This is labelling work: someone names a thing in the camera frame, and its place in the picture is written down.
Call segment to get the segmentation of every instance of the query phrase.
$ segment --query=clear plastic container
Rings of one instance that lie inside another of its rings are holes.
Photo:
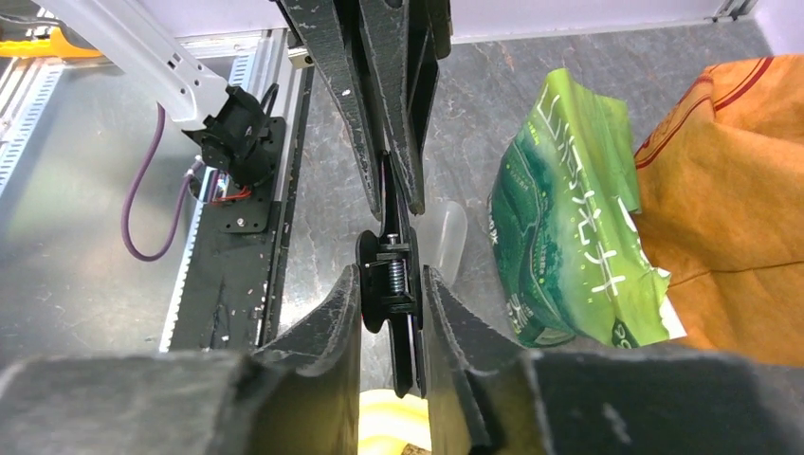
[[[441,272],[447,286],[452,286],[458,276],[467,226],[464,208],[454,201],[428,204],[425,214],[419,217],[419,262]]]

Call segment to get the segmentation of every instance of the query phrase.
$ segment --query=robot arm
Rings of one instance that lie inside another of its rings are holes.
[[[37,0],[140,82],[201,146],[204,162],[235,183],[270,181],[279,157],[265,144],[270,106],[206,68],[136,0]]]

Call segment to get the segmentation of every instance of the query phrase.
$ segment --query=green plastic package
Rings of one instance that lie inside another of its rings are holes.
[[[520,343],[575,335],[635,348],[684,335],[629,212],[639,210],[628,107],[551,72],[502,157],[489,233]]]

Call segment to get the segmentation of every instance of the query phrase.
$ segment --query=orange fabric bag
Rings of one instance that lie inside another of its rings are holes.
[[[804,56],[708,67],[635,159],[678,341],[804,366]]]

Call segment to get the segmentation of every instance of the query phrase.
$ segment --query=yellow handle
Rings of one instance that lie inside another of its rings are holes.
[[[393,391],[360,394],[359,455],[399,455],[412,444],[431,450],[427,400]]]
[[[101,52],[94,49],[82,49],[68,43],[58,27],[50,32],[49,40],[39,41],[2,41],[0,57],[60,57],[62,59],[87,59],[100,57]]]

